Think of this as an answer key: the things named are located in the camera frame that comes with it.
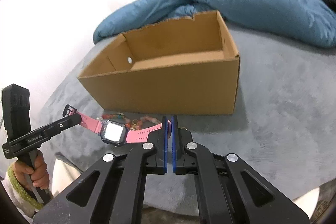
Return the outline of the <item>person's left hand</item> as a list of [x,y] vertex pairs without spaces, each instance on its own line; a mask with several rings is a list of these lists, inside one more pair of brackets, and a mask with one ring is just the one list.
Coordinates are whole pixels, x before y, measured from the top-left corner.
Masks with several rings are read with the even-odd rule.
[[29,183],[25,179],[25,174],[29,174],[33,182],[34,188],[40,188],[42,190],[48,189],[50,186],[49,173],[47,172],[47,165],[44,161],[44,157],[41,151],[38,150],[37,157],[35,158],[34,168],[26,165],[24,162],[17,160],[12,169],[19,184],[26,190],[32,191]]

